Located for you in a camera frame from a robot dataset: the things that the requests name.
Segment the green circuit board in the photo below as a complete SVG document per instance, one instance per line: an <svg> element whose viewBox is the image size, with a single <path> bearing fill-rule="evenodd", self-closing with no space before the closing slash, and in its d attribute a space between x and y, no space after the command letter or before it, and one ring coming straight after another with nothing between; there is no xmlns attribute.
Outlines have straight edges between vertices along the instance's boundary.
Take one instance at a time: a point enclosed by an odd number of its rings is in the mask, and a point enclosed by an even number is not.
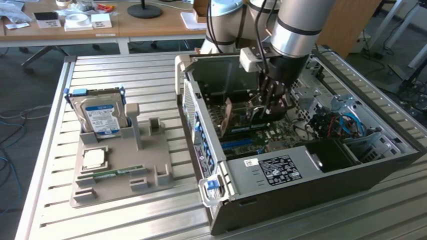
<svg viewBox="0 0 427 240"><path fill-rule="evenodd" d="M266 123L259 130L242 131L221 137L225 111L226 106L209 106L213 124L229 160L293 148L307 140L305 134L303 136L298 135L287 118Z"/></svg>

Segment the hard drive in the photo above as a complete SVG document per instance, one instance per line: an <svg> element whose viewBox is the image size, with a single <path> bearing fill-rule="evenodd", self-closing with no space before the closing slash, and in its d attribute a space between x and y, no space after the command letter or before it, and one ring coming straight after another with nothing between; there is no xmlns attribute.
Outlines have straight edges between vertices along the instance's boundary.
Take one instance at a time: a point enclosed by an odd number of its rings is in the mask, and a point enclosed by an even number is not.
<svg viewBox="0 0 427 240"><path fill-rule="evenodd" d="M78 115L84 133L94 132L96 138L120 136L120 129L130 126L124 111L124 88L102 90L75 89L66 99Z"/></svg>

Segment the roll of tape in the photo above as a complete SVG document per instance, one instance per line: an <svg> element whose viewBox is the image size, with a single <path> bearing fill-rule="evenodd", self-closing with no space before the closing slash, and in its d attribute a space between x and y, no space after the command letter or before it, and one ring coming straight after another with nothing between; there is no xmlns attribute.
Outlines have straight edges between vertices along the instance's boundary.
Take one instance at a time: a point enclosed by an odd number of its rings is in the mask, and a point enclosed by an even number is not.
<svg viewBox="0 0 427 240"><path fill-rule="evenodd" d="M68 0L68 1L59 1L56 0L56 5L60 7L68 7L68 5L74 2L74 0Z"/></svg>
<svg viewBox="0 0 427 240"><path fill-rule="evenodd" d="M76 14L71 14L66 17L66 22L70 25L86 26L87 24L90 24L90 18L87 15L84 15L82 13L76 13Z"/></svg>

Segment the chair wheel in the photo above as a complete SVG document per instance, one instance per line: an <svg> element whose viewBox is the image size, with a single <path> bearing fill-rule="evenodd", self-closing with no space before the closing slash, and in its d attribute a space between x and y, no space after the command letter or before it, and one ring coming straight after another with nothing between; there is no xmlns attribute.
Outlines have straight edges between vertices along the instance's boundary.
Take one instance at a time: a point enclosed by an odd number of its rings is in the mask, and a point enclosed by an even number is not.
<svg viewBox="0 0 427 240"><path fill-rule="evenodd" d="M100 45L98 45L98 44L92 44L92 48L94 48L96 51L100 51L100 50L102 50L102 47L100 47Z"/></svg>
<svg viewBox="0 0 427 240"><path fill-rule="evenodd" d="M23 70L26 74L35 74L35 70L32 68L24 67Z"/></svg>
<svg viewBox="0 0 427 240"><path fill-rule="evenodd" d="M30 50L28 50L27 47L20 47L20 48L19 48L19 51L20 51L23 54L30 53Z"/></svg>

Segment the slotted metal table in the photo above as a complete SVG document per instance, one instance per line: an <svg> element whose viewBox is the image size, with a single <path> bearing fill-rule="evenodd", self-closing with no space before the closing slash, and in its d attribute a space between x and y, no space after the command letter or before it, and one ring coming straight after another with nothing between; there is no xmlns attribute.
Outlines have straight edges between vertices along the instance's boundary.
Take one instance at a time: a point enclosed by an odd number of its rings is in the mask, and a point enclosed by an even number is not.
<svg viewBox="0 0 427 240"><path fill-rule="evenodd" d="M175 94L175 57L189 52L67 58L26 199L16 239L394 239L427 236L427 157L395 172L371 190L318 205L221 236L210 235ZM426 129L399 111L370 82L334 53L341 71L414 137L427 145ZM338 93L349 91L325 81ZM74 167L80 124L64 88L124 86L139 103L139 121L159 116L166 124L177 185L173 189L74 209Z"/></svg>

